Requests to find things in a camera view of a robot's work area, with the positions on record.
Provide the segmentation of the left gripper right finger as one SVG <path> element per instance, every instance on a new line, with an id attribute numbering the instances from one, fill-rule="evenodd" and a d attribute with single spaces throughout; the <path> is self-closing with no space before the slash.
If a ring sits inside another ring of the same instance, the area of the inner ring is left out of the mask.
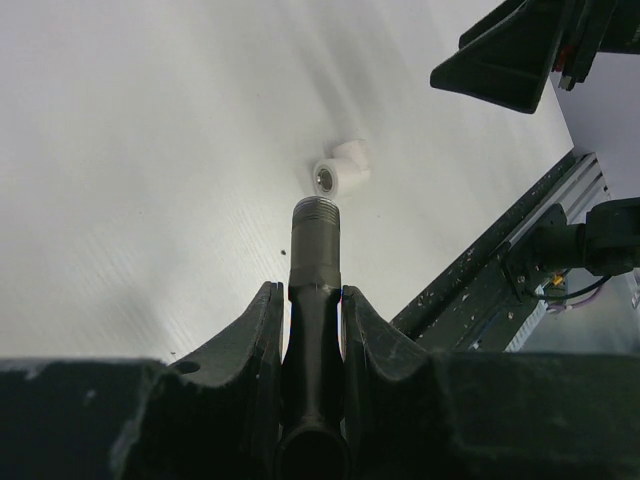
<path id="1" fill-rule="evenodd" d="M 639 360 L 434 352 L 345 289 L 356 479 L 635 479 Z"/>

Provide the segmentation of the white elbow fitting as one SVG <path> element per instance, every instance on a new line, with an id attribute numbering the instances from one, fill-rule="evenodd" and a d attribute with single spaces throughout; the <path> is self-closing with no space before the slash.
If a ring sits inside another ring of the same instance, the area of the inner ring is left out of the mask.
<path id="1" fill-rule="evenodd" d="M 370 175 L 368 145 L 357 139 L 336 146 L 328 159 L 318 161 L 312 170 L 312 184 L 316 195 L 335 200 L 353 193 Z"/>

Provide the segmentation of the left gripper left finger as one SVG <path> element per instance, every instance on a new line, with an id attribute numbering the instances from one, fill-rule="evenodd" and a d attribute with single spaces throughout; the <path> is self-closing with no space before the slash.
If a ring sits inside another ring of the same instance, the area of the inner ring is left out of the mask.
<path id="1" fill-rule="evenodd" d="M 173 364 L 5 358 L 5 479 L 269 479 L 279 435 L 283 288 Z"/>

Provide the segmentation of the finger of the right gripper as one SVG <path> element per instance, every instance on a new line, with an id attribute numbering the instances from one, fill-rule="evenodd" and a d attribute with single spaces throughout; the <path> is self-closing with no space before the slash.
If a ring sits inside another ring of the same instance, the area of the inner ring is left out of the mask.
<path id="1" fill-rule="evenodd" d="M 430 85 L 532 114 L 569 20 L 568 1 L 504 1 L 460 36 Z"/>

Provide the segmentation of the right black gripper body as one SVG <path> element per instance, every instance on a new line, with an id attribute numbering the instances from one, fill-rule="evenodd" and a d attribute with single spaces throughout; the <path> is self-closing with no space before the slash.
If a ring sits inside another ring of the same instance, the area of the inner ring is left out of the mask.
<path id="1" fill-rule="evenodd" d="M 639 1 L 576 1 L 561 36 L 553 72 L 571 91 L 588 76 L 597 53 L 639 54 Z"/>

